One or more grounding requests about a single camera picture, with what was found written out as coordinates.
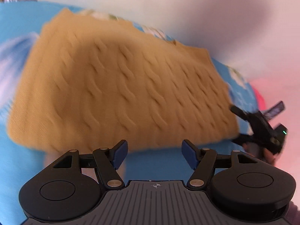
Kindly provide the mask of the mustard cable-knit sweater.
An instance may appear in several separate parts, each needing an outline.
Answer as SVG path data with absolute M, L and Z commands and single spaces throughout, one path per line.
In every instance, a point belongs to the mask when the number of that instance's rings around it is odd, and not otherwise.
M 29 54 L 7 133 L 45 152 L 206 144 L 238 134 L 230 105 L 206 49 L 63 9 Z

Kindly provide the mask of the red cloth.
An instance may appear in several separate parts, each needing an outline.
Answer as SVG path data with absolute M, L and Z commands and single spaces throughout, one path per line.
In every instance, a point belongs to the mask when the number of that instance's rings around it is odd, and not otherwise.
M 261 112 L 264 111 L 264 110 L 266 110 L 266 102 L 265 102 L 264 97 L 261 95 L 261 93 L 255 87 L 253 87 L 253 92 L 255 94 L 255 98 L 256 98 L 256 101 L 257 101 L 258 109 Z

